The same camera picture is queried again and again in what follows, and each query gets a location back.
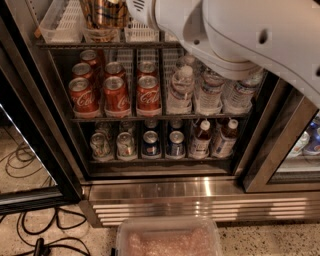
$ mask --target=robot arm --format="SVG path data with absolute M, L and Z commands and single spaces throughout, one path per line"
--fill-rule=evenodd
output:
M 313 0 L 127 0 L 133 18 L 175 35 L 234 80 L 259 66 L 320 108 L 320 5 Z

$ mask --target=glass door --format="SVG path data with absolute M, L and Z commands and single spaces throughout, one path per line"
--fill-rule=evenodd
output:
M 2 42 L 0 214 L 77 203 L 81 187 L 62 152 L 63 141 L 55 139 Z
M 292 88 L 244 178 L 247 192 L 320 189 L 319 113 Z

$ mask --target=red soda can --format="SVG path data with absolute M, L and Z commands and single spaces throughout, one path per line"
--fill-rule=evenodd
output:
M 107 78 L 103 83 L 108 111 L 120 112 L 130 108 L 130 99 L 126 84 L 117 76 Z
M 93 87 L 101 88 L 102 83 L 102 63 L 98 53 L 94 50 L 86 50 L 80 53 L 81 62 L 88 63 L 93 69 L 96 81 Z
M 157 68 L 156 65 L 151 61 L 140 62 L 137 68 L 137 78 L 138 80 L 142 76 L 154 76 L 157 77 Z
M 104 69 L 104 77 L 118 76 L 126 81 L 126 70 L 120 62 L 109 62 Z
M 160 85 L 154 76 L 143 76 L 137 86 L 137 107 L 141 110 L 160 108 Z
M 88 79 L 74 78 L 69 83 L 69 93 L 77 112 L 93 112 L 99 108 L 98 101 Z
M 97 87 L 96 83 L 96 76 L 93 72 L 93 69 L 88 63 L 78 63 L 72 67 L 72 77 L 77 78 L 77 77 L 83 77 L 87 78 L 89 82 L 91 83 L 94 94 L 97 100 L 100 99 L 100 88 L 99 86 Z

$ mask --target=soda can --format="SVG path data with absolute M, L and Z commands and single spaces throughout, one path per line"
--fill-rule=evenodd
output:
M 120 62 L 109 62 L 104 69 L 104 77 L 118 76 L 126 81 L 126 70 Z
M 110 145 L 103 133 L 94 133 L 90 139 L 90 146 L 94 157 L 102 158 L 110 154 Z
M 134 140 L 130 133 L 122 132 L 117 137 L 118 155 L 122 157 L 135 154 Z
M 156 156 L 160 154 L 158 134 L 154 131 L 147 131 L 143 134 L 142 154 Z
M 91 66 L 88 63 L 78 63 L 76 65 L 74 65 L 72 67 L 72 77 L 73 78 L 77 78 L 77 77 L 83 77 L 83 78 L 87 78 L 92 87 L 93 87 L 93 91 L 95 94 L 95 97 L 97 100 L 100 99 L 100 86 L 97 83 L 97 79 L 96 76 L 93 72 L 93 69 L 91 68 Z
M 157 110 L 160 108 L 160 85 L 153 76 L 143 76 L 137 86 L 137 107 L 141 110 Z
M 80 53 L 81 62 L 88 63 L 95 74 L 100 75 L 102 64 L 98 53 L 95 50 L 85 50 Z
M 74 78 L 70 81 L 68 88 L 77 112 L 87 113 L 98 110 L 99 104 L 88 79 L 83 77 Z
M 157 77 L 158 71 L 156 65 L 152 61 L 142 61 L 137 68 L 137 79 L 142 76 L 154 76 Z
M 94 0 L 94 21 L 98 28 L 124 28 L 128 15 L 124 0 Z
M 119 125 L 120 132 L 128 132 L 135 138 L 136 125 L 133 121 L 121 121 Z
M 107 78 L 103 83 L 103 90 L 108 111 L 121 112 L 130 108 L 128 90 L 122 78 Z
M 182 119 L 172 119 L 168 122 L 168 135 L 174 131 L 182 132 L 183 120 Z
M 168 155 L 183 156 L 185 154 L 184 135 L 182 132 L 174 131 L 169 135 Z
M 96 122 L 95 132 L 103 133 L 106 136 L 107 141 L 112 141 L 113 139 L 113 129 L 108 122 Z

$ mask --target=bottle label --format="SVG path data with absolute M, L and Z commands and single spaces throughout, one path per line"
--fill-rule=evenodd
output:
M 220 132 L 219 136 L 217 136 L 214 142 L 212 155 L 217 157 L 227 157 L 231 155 L 232 148 L 236 141 L 237 139 L 227 138 Z
M 208 151 L 209 143 L 210 140 L 199 140 L 196 137 L 193 137 L 190 145 L 190 153 L 197 157 L 205 156 Z

